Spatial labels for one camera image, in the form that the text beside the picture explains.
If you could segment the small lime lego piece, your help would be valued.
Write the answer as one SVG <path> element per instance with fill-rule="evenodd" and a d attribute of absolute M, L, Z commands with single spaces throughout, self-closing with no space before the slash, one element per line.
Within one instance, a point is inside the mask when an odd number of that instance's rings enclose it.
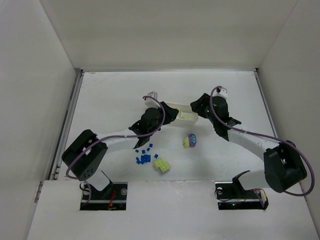
<path fill-rule="evenodd" d="M 184 114 L 184 115 L 181 116 L 181 118 L 184 119 L 184 120 L 188 120 L 188 119 L 189 119 L 189 116 L 186 115 L 186 114 Z"/>

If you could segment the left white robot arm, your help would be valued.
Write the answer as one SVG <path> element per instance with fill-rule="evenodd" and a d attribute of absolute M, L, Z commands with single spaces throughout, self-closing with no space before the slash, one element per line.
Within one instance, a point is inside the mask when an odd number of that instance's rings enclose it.
<path fill-rule="evenodd" d="M 100 169 L 105 155 L 142 147 L 163 125 L 177 118 L 178 109 L 171 108 L 163 101 L 159 104 L 159 107 L 147 108 L 140 120 L 123 131 L 98 138 L 92 130 L 84 130 L 62 154 L 62 161 L 67 166 L 65 175 L 86 182 L 98 192 L 106 192 L 111 180 Z"/>

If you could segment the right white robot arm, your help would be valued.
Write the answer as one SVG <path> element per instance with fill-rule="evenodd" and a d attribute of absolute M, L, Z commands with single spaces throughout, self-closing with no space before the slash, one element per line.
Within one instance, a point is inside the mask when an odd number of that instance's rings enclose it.
<path fill-rule="evenodd" d="M 261 159 L 265 181 L 274 191 L 282 193 L 307 177 L 302 159 L 297 151 L 288 146 L 289 141 L 283 143 L 249 134 L 239 120 L 230 117 L 224 97 L 210 97 L 204 93 L 190 107 L 198 116 L 212 123 L 219 137 L 243 147 Z"/>

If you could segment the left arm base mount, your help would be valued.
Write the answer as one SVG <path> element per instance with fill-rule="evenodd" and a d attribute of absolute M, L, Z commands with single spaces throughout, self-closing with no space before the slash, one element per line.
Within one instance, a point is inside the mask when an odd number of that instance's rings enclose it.
<path fill-rule="evenodd" d="M 79 188 L 81 211 L 125 211 L 127 208 L 127 182 L 110 182 L 101 192 L 84 182 Z"/>

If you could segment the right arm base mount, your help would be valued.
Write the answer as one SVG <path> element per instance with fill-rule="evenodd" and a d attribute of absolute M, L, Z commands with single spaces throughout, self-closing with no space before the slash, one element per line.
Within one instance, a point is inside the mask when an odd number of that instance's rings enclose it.
<path fill-rule="evenodd" d="M 214 196 L 220 211 L 262 210 L 269 206 L 267 194 L 262 188 L 244 189 L 239 178 L 248 173 L 244 171 L 231 181 L 216 181 Z"/>

